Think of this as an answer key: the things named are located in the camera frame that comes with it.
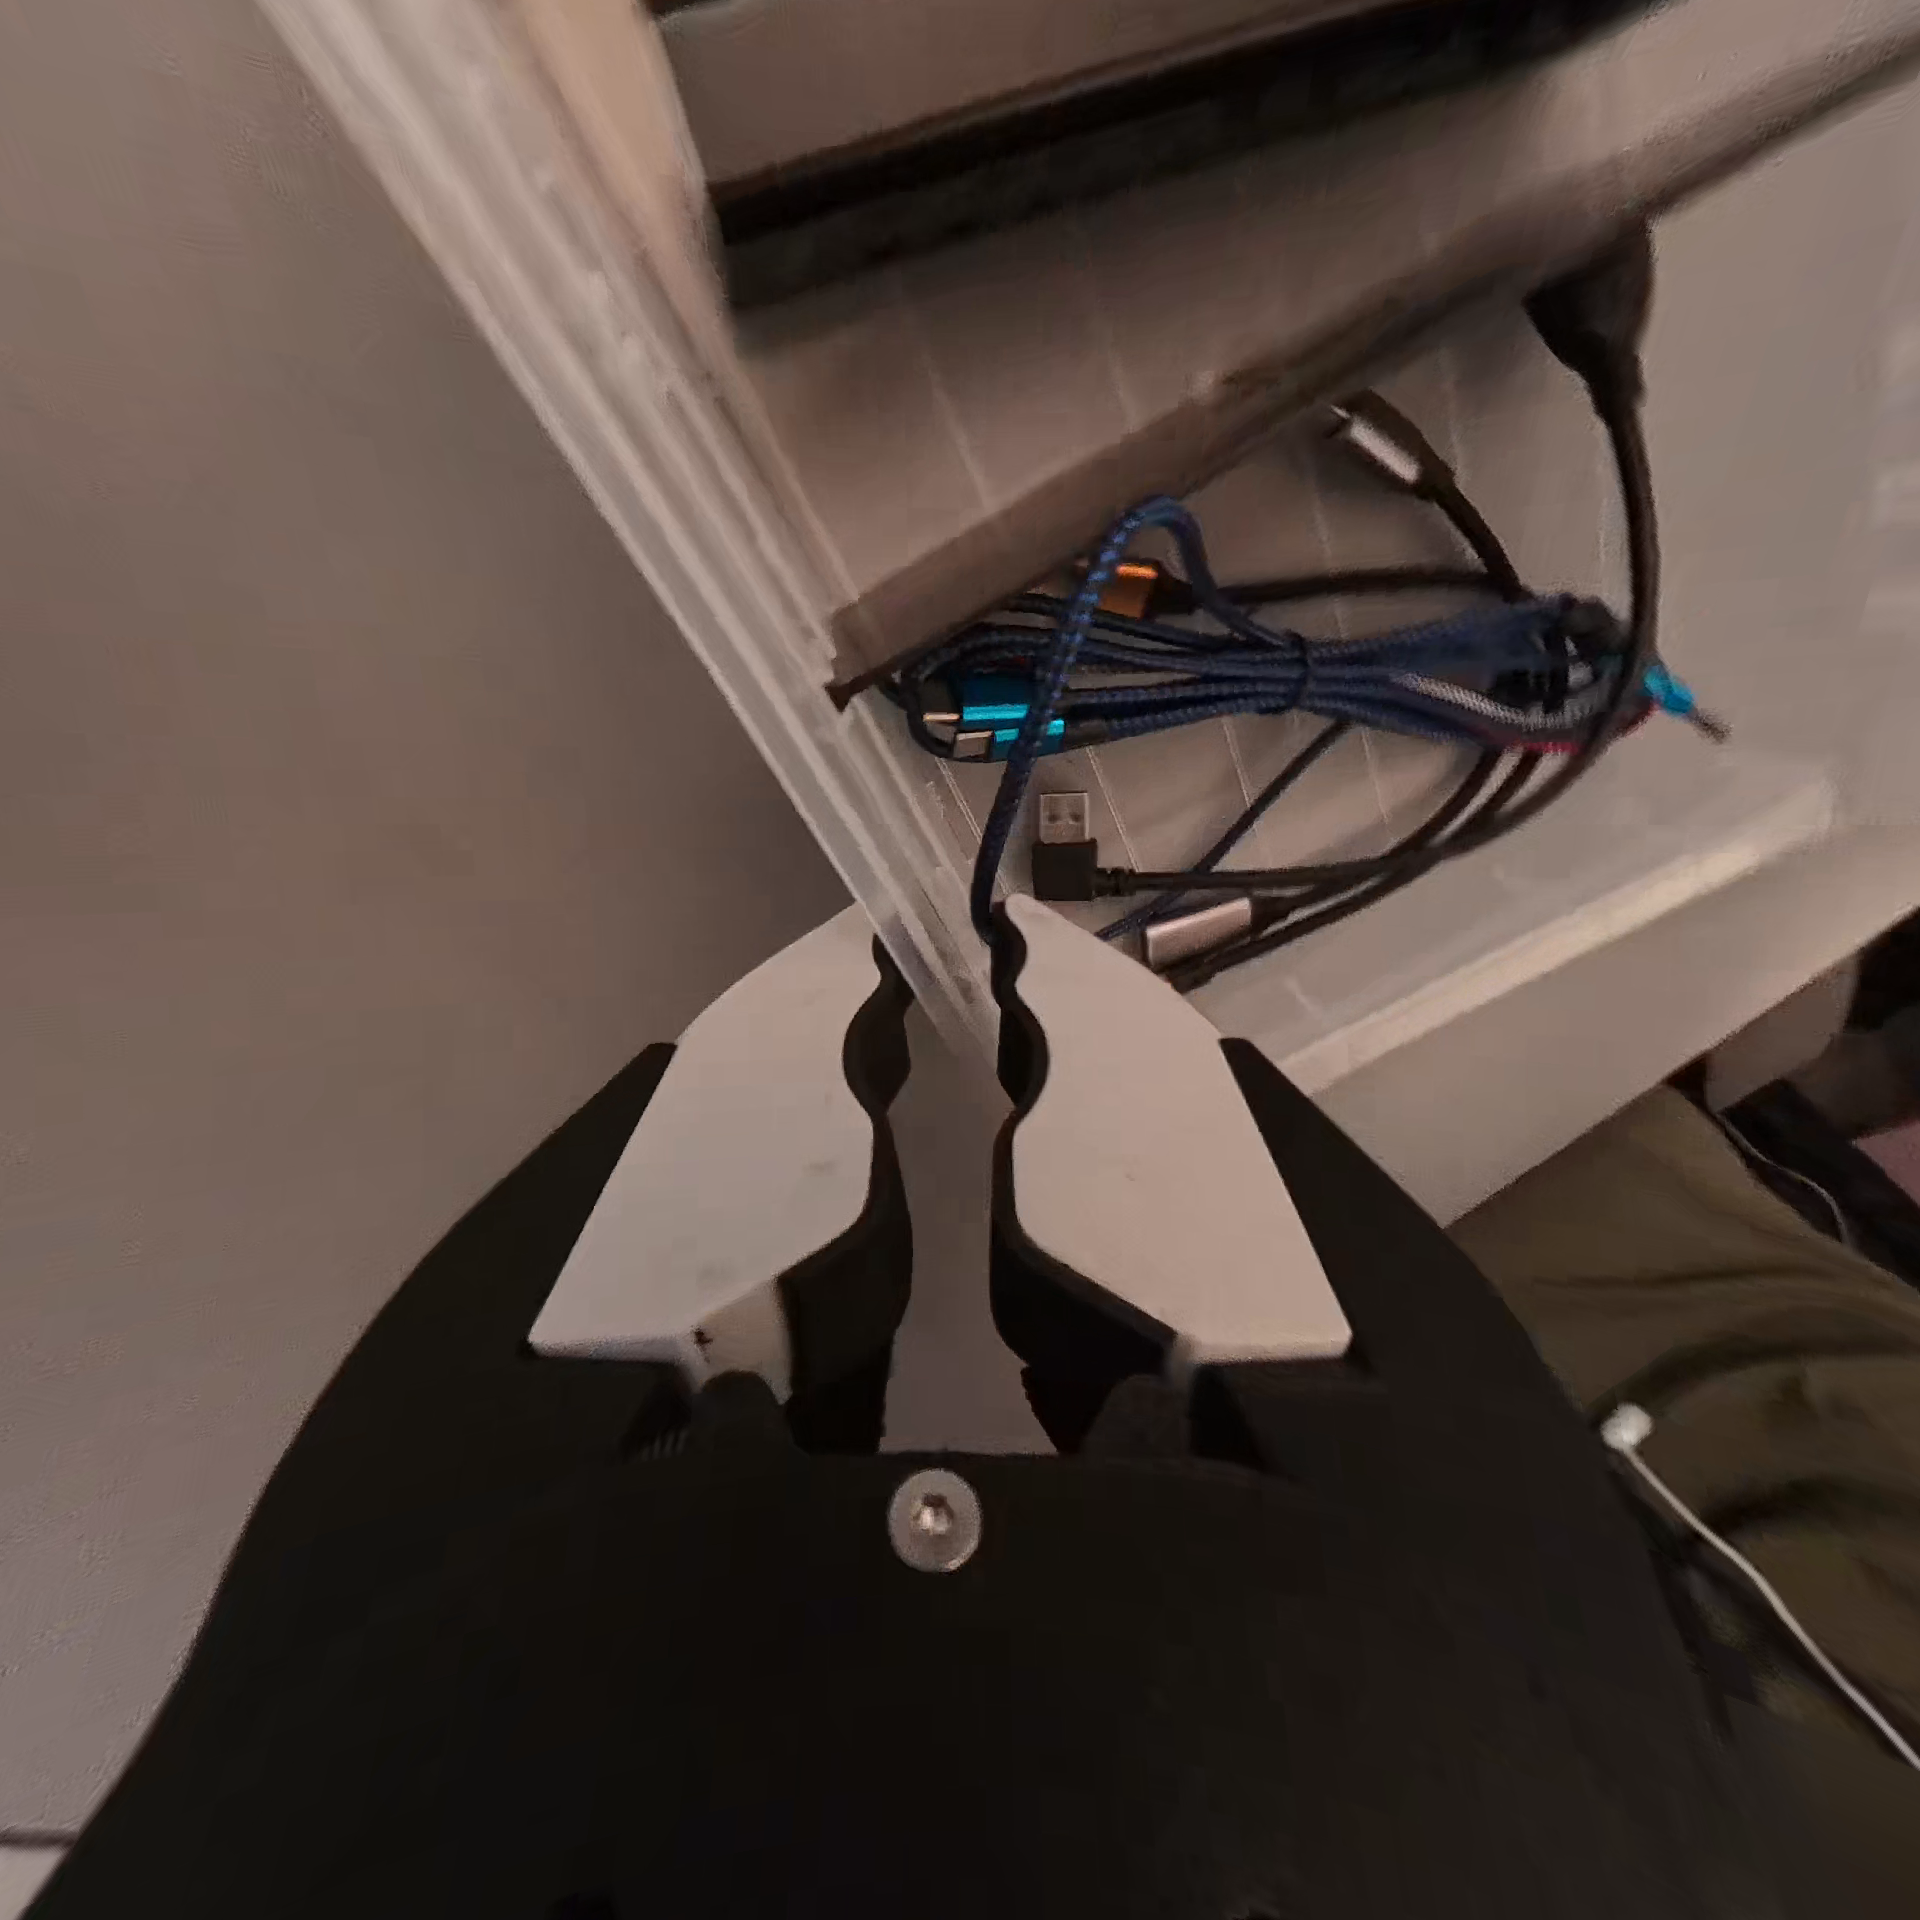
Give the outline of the clear plastic bin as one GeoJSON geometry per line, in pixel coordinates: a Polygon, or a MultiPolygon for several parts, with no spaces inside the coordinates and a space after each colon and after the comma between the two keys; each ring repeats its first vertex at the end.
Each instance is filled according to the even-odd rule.
{"type": "MultiPolygon", "coordinates": [[[[894,302],[906,265],[734,310],[664,29],[629,6],[262,6],[950,1045],[992,1049],[938,773],[837,624],[977,504],[894,302]]],[[[1643,218],[1666,662],[1730,725],[1650,722],[1489,850],[1194,994],[1454,1216],[1914,910],[1914,6],[1607,7],[1607,159],[1477,219],[1409,296],[1232,400],[1179,491],[1229,576],[1437,560],[1323,445],[1353,389],[1451,461],[1523,583],[1625,593],[1625,511],[1528,286],[1643,218]]],[[[1373,112],[1318,135],[1353,129],[1373,112]]]]}

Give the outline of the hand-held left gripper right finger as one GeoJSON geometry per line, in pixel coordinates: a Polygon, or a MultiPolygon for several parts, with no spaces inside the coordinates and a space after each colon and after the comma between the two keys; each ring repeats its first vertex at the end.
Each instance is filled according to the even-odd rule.
{"type": "Polygon", "coordinates": [[[993,921],[1021,1250],[1173,1363],[1341,1360],[1353,1329],[1208,1021],[1015,897],[993,921]]]}

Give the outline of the dark bin divider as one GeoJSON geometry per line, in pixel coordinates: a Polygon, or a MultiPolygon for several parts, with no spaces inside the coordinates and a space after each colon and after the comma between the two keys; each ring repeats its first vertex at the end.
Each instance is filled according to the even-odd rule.
{"type": "Polygon", "coordinates": [[[1232,400],[1409,296],[1442,246],[1603,160],[1603,85],[1534,79],[1389,112],[1001,231],[898,274],[929,432],[977,504],[837,624],[853,685],[1225,462],[1232,400]]]}

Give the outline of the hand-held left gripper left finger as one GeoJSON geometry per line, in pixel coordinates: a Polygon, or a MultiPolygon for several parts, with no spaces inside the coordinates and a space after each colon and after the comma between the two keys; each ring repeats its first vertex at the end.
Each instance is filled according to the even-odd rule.
{"type": "Polygon", "coordinates": [[[530,1326],[531,1353],[641,1360],[688,1386],[800,1375],[779,1281],[853,1231],[878,1123],[845,1043],[881,986],[849,905],[774,952],[681,1032],[530,1326]]]}

